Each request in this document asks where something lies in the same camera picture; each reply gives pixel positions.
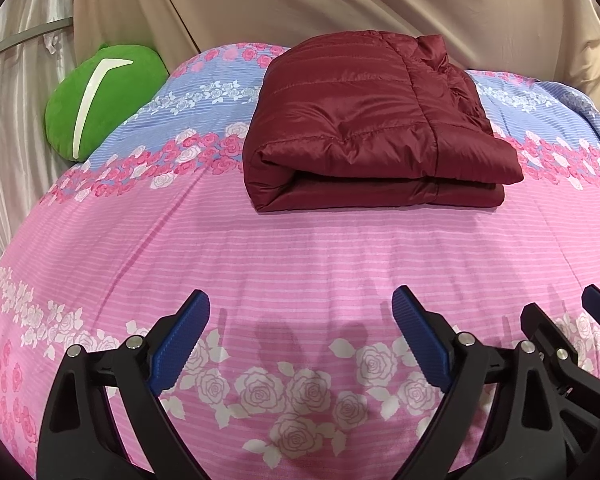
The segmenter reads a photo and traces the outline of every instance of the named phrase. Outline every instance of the green plush toy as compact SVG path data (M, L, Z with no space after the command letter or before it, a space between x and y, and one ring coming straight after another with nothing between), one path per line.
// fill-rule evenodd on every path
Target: green plush toy
M45 111L46 138L64 158L87 160L113 130L151 100L168 76L150 48L101 46L51 95Z

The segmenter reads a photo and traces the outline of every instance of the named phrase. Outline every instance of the floral bed sheet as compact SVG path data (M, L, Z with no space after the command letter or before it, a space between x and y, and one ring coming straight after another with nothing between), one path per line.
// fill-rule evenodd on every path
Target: floral bed sheet
M194 288L208 328L161 397L211 478L390 479L440 402L390 313L409 285L487 344L515 345L535 301L600 376L600 115L579 92L471 72L525 180L495 210L418 206L258 215L243 139L282 47L187 61L40 200L0 261L0 437L35 474L62 353L115 348ZM482 410L457 465L477 444ZM109 391L132 459L146 460Z

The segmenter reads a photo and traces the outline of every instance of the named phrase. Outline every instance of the bed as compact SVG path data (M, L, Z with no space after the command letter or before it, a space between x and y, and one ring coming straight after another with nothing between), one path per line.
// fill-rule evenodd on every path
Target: bed
M70 345L115 348L194 288L209 295L211 318L161 402L211 478L395 473L440 402L391 318L402 284L455 329L507 347L535 301L600 377L600 327L580 305L584 286L600 287L592 101L560 83L470 72L525 173L497 209L259 215L241 149L284 49L232 43L176 67L19 229L0 260L0 478L35 476L46 396ZM456 465L471 456L491 392Z

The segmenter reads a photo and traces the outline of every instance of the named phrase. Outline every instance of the metal rivet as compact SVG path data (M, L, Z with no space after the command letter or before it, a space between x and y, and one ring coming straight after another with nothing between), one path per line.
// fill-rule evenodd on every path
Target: metal rivet
M82 351L82 347L80 345L71 345L66 350L66 354L69 357L78 357L78 355L80 355L81 351Z
M458 334L458 341L461 345L471 346L475 343L475 337L468 332L461 332Z
M536 351L536 345L534 345L531 341L523 341L520 343L520 348L525 354L532 354Z
M133 335L131 336L129 339L126 340L126 347L131 349L131 350L135 350L136 348L140 348L142 346L142 343L144 342L144 339L142 338L141 335Z

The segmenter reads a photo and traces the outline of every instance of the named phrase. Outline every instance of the folded maroon quilt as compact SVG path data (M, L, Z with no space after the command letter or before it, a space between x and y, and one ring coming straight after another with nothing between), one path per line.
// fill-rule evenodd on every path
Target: folded maroon quilt
M441 36L341 32L270 64L242 152L258 211L494 207L522 180Z

